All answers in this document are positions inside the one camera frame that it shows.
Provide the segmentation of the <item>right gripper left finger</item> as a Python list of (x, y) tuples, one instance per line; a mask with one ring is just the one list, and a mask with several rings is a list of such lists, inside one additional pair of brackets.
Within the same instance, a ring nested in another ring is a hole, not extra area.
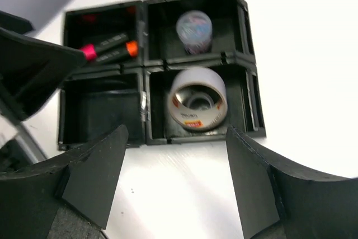
[(121, 125), (46, 161), (1, 173), (1, 237), (100, 238), (127, 140)]

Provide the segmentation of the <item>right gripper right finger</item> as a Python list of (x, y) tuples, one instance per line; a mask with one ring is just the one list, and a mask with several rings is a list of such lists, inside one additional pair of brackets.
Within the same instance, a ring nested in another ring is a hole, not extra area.
[(357, 179), (303, 166), (234, 127), (226, 145), (245, 238), (357, 237)]

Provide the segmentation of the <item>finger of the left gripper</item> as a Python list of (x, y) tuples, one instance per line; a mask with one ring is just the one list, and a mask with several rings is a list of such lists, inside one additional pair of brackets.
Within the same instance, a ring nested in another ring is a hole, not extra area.
[(10, 121), (36, 114), (87, 62), (82, 51), (27, 36), (27, 19), (1, 12), (1, 112)]

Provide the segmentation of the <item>pink cap highlighter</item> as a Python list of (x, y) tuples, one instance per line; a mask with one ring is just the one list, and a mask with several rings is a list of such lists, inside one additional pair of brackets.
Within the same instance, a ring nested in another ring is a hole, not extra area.
[(80, 51), (85, 55), (88, 61), (92, 61), (101, 54), (109, 51), (110, 49), (117, 48), (127, 41), (129, 41), (129, 35), (125, 32), (122, 32), (108, 39), (100, 41), (99, 43), (87, 44), (81, 47)]

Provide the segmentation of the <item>orange cap highlighter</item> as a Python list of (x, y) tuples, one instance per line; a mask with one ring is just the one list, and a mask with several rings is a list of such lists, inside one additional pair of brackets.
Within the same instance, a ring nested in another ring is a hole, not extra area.
[(118, 48), (100, 55), (94, 60), (94, 63), (99, 65), (120, 63), (129, 58), (135, 58), (137, 55), (138, 43), (137, 41), (132, 40), (125, 43), (125, 45), (120, 45)]

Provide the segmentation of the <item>large clear tape roll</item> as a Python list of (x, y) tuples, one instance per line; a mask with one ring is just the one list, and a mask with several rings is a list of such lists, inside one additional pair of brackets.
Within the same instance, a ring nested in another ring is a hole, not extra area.
[(224, 81), (210, 68), (184, 69), (173, 80), (167, 108), (172, 119), (187, 130), (213, 129), (228, 112)]

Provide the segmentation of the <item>black four-compartment organizer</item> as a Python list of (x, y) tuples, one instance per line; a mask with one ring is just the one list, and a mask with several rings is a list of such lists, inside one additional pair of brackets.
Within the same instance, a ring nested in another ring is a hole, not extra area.
[[(199, 10), (213, 24), (206, 53), (189, 55), (176, 32), (182, 14)], [(126, 125), (130, 147), (222, 140), (232, 125), (266, 135), (248, 4), (245, 0), (137, 0), (66, 12), (63, 44), (95, 45), (121, 33), (137, 41), (135, 57), (85, 67), (60, 90), (58, 147), (69, 150)], [(175, 75), (201, 65), (223, 79), (224, 121), (208, 132), (185, 130), (166, 107)]]

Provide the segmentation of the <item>clear round jar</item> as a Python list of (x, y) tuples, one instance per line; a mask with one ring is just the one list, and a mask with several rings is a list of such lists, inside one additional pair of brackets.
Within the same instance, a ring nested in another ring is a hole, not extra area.
[(180, 16), (176, 32), (188, 54), (196, 55), (210, 50), (213, 40), (213, 24), (202, 11), (190, 10)]

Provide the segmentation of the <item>small clear tape roll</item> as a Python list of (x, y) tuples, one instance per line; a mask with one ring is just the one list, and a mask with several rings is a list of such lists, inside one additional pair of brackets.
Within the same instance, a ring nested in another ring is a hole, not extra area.
[(211, 108), (213, 101), (205, 93), (196, 93), (187, 100), (187, 107), (193, 110), (207, 110)]

